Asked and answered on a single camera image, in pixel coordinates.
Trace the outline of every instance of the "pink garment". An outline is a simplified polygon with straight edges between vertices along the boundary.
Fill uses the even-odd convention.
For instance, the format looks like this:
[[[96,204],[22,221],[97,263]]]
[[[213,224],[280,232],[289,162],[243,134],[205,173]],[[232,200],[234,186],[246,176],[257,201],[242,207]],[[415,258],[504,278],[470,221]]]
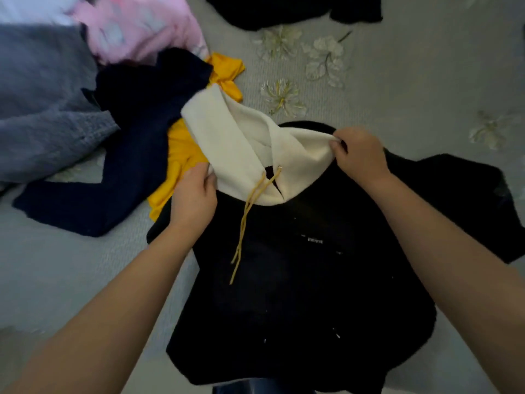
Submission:
[[[202,31],[186,0],[80,1],[71,17],[88,27],[87,41],[100,63],[124,60],[154,65],[165,48],[209,56]]]

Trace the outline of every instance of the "drawstring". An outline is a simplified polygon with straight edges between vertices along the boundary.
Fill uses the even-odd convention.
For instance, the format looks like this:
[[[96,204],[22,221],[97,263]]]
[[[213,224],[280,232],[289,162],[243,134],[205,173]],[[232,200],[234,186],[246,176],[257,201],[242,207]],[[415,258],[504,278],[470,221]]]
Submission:
[[[246,199],[246,203],[244,204],[244,215],[243,215],[243,218],[240,220],[239,244],[237,245],[237,250],[235,251],[235,255],[233,256],[233,259],[232,259],[232,264],[234,264],[235,261],[237,261],[237,263],[235,264],[235,269],[233,270],[232,278],[230,279],[230,285],[233,284],[233,279],[235,278],[235,274],[237,273],[237,269],[239,268],[239,264],[240,264],[240,254],[241,254],[241,250],[243,246],[244,231],[246,230],[246,218],[248,217],[248,212],[252,208],[253,204],[257,201],[257,199],[259,199],[259,196],[264,191],[266,191],[266,188],[269,185],[271,185],[271,183],[275,181],[277,177],[279,177],[281,170],[282,170],[282,167],[279,166],[274,176],[266,184],[263,185],[262,189],[259,192],[257,192],[257,194],[254,195],[255,191],[257,191],[257,188],[259,188],[259,186],[266,179],[266,171],[263,172],[261,179],[259,180],[257,185],[255,185],[255,188],[252,189],[249,197]]]

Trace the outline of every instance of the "white garment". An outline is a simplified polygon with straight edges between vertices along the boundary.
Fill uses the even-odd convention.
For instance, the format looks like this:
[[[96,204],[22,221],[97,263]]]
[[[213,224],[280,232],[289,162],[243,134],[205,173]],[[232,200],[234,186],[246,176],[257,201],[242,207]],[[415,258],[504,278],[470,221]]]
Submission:
[[[218,85],[198,92],[182,109],[189,132],[217,175],[218,190],[245,201],[265,167],[281,173],[255,204],[272,206],[294,198],[317,180],[333,161],[330,134],[281,128],[255,109],[243,106]]]
[[[66,15],[78,0],[0,0],[0,24],[74,25]]]

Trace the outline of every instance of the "yellow shirt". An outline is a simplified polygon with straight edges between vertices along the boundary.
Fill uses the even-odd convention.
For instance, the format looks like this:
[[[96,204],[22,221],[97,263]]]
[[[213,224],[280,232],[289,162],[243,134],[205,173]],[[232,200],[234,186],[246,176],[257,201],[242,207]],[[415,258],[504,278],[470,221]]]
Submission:
[[[217,83],[231,98],[237,102],[242,101],[243,94],[237,85],[233,83],[233,79],[244,71],[243,62],[240,59],[229,58],[216,52],[208,58],[207,62],[213,65],[213,72],[209,77],[209,85]],[[197,163],[208,161],[199,146],[193,141],[182,118],[168,129],[167,140],[166,181],[148,197],[148,202],[151,206],[150,218],[154,221],[159,218],[162,207],[171,198],[175,185],[182,175]]]

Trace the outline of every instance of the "person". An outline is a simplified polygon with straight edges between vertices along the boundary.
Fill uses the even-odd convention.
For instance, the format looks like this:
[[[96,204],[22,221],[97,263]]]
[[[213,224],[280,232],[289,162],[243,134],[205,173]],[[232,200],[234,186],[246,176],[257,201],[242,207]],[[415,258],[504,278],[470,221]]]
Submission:
[[[363,129],[338,130],[339,167],[375,200],[412,268],[502,393],[525,392],[525,283],[389,172],[380,141]],[[175,281],[210,223],[216,178],[207,163],[175,188],[166,230],[69,321],[5,394],[122,390]]]

